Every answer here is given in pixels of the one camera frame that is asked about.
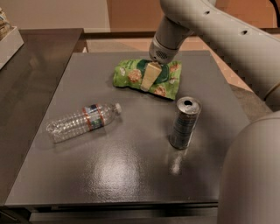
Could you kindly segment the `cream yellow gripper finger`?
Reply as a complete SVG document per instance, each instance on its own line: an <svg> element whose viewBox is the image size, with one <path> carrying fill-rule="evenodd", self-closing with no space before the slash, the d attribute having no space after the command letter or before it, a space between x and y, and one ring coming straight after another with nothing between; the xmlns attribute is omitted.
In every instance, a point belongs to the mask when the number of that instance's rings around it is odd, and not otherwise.
<svg viewBox="0 0 280 224"><path fill-rule="evenodd" d="M145 69L140 89L147 92L161 72L162 67L157 62L150 62Z"/></svg>

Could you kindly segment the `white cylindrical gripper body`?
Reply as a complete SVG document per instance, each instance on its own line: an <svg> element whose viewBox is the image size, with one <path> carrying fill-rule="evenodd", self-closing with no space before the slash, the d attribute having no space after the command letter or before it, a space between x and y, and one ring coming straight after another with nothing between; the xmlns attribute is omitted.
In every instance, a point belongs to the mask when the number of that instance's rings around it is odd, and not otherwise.
<svg viewBox="0 0 280 224"><path fill-rule="evenodd" d="M185 39L192 34L193 32L188 28L163 16L150 43L150 58L159 64L170 63L179 52Z"/></svg>

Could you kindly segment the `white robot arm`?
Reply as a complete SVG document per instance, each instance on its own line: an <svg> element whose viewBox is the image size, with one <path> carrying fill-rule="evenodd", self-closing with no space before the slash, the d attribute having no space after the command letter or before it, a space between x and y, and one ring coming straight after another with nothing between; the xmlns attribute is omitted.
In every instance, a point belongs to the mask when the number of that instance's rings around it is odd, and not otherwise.
<svg viewBox="0 0 280 224"><path fill-rule="evenodd" d="M159 0L164 17L150 57L171 62L198 35L270 107L231 144L220 179L218 224L280 224L280 40L216 8L216 0Z"/></svg>

